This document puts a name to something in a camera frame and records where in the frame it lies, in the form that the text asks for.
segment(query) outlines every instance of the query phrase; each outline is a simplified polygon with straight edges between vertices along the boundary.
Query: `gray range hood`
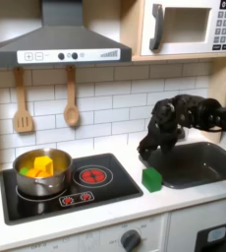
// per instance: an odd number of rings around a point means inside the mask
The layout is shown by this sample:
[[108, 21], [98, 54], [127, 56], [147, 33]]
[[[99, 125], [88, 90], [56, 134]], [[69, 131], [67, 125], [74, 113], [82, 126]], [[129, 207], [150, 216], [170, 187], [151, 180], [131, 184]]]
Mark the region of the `gray range hood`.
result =
[[128, 62], [132, 49], [83, 27], [83, 0], [42, 0], [42, 28], [0, 42], [0, 67]]

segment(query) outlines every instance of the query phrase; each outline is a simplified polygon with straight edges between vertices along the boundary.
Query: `wooden utensil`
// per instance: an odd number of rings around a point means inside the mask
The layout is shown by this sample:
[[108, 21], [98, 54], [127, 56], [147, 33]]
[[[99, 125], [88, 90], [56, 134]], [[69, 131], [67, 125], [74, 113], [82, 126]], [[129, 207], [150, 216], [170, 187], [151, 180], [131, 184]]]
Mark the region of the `wooden utensil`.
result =
[[79, 111], [76, 107], [76, 68], [66, 68], [68, 79], [68, 105], [64, 111], [64, 118], [70, 126], [76, 126], [79, 122]]
[[14, 75], [17, 86], [18, 111], [14, 116], [14, 129], [18, 133], [32, 131], [33, 124], [29, 113], [26, 110], [25, 92], [23, 87], [24, 70], [15, 68]]

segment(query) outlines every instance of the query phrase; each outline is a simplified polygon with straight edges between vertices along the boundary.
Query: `sink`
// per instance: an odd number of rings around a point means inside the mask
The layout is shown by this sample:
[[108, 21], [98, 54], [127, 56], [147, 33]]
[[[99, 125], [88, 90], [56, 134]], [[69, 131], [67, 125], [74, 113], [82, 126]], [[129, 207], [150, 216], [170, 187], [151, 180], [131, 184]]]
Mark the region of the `sink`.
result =
[[158, 149], [141, 161], [161, 173], [163, 184], [174, 189], [226, 180], [226, 151], [208, 142], [176, 146], [166, 155]]

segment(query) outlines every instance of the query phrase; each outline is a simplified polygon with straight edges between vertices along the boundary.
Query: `pot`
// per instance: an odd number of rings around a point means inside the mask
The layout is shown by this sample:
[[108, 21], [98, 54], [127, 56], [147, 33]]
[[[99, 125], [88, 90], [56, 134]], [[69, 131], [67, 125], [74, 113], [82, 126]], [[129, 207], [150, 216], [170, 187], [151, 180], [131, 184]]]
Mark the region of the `pot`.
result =
[[[20, 168], [33, 168], [35, 158], [49, 156], [53, 160], [54, 175], [44, 178], [26, 177]], [[13, 163], [18, 189], [33, 197], [46, 197], [64, 191], [70, 184], [73, 160], [70, 155], [55, 149], [40, 149], [17, 157]]]

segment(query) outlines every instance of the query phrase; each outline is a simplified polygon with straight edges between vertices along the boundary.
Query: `stovetop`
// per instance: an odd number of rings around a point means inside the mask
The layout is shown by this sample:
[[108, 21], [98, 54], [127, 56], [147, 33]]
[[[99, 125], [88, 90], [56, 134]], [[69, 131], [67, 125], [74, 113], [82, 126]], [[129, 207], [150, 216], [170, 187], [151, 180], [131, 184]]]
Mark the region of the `stovetop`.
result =
[[2, 171], [0, 185], [5, 223], [36, 221], [142, 195], [139, 186], [111, 154], [74, 159], [73, 168], [73, 179], [66, 191], [40, 199], [18, 189], [14, 170]]

